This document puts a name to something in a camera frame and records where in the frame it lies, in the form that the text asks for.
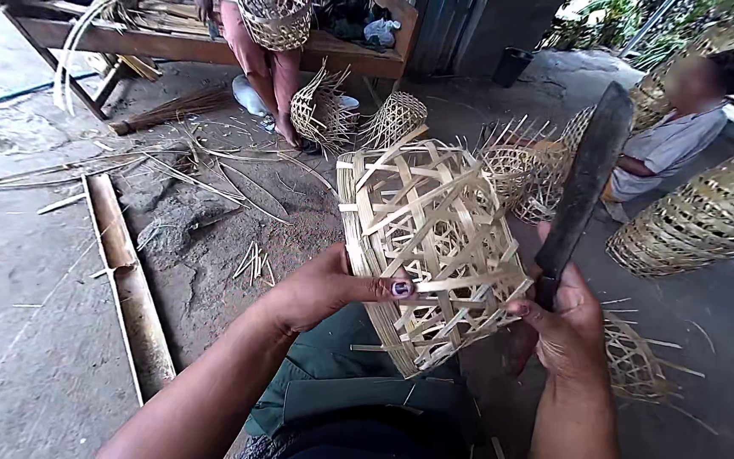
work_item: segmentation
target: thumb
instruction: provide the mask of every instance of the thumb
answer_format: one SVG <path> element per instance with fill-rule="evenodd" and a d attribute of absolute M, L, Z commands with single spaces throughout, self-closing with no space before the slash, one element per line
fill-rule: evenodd
<path fill-rule="evenodd" d="M 415 286 L 400 278 L 359 278 L 341 276 L 341 288 L 347 301 L 392 301 L 410 298 Z"/>
<path fill-rule="evenodd" d="M 544 340 L 562 344 L 571 331 L 563 318 L 546 311 L 531 300 L 511 300 L 505 304 L 505 310 L 523 318 Z"/>

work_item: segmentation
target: bare foot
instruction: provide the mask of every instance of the bare foot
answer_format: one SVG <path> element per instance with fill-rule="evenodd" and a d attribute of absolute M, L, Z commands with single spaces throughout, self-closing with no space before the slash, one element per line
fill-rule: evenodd
<path fill-rule="evenodd" d="M 294 124 L 291 123 L 291 115 L 288 113 L 280 113 L 277 116 L 277 132 L 279 132 L 288 145 L 292 146 L 295 150 L 302 149 L 302 138 L 294 128 Z"/>

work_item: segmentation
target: broom bristles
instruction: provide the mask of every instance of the broom bristles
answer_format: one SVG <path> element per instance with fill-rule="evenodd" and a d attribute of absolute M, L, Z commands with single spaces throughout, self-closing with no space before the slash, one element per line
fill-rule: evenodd
<path fill-rule="evenodd" d="M 165 104 L 134 114 L 123 121 L 110 122 L 118 136 L 123 136 L 139 129 L 157 126 L 163 122 L 180 120 L 187 113 L 205 113 L 226 105 L 231 94 L 226 87 L 204 88 L 186 96 L 169 100 Z"/>

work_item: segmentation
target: woman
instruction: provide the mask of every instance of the woman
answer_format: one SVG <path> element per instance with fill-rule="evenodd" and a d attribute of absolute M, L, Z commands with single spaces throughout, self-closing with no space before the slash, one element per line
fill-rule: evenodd
<path fill-rule="evenodd" d="M 200 20 L 206 22 L 213 16 L 212 0 L 194 0 Z M 236 1 L 222 0 L 219 6 L 223 22 L 223 36 L 240 67 L 246 73 L 251 86 L 256 89 L 263 103 L 273 113 L 276 130 L 296 150 L 302 149 L 302 138 L 291 123 L 291 98 L 299 89 L 299 62 L 302 49 L 271 51 L 254 43 Z"/>
<path fill-rule="evenodd" d="M 670 68 L 665 83 L 673 111 L 628 139 L 603 193 L 614 220 L 627 221 L 621 203 L 678 172 L 727 124 L 722 108 L 724 98 L 734 94 L 734 50 L 683 59 Z"/>

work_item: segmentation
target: purple nail polish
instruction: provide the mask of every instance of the purple nail polish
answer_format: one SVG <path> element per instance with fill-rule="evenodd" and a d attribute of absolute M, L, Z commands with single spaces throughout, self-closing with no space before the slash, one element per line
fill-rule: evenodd
<path fill-rule="evenodd" d="M 392 285 L 392 294 L 396 297 L 405 297 L 409 294 L 409 285 L 406 282 L 396 282 Z"/>

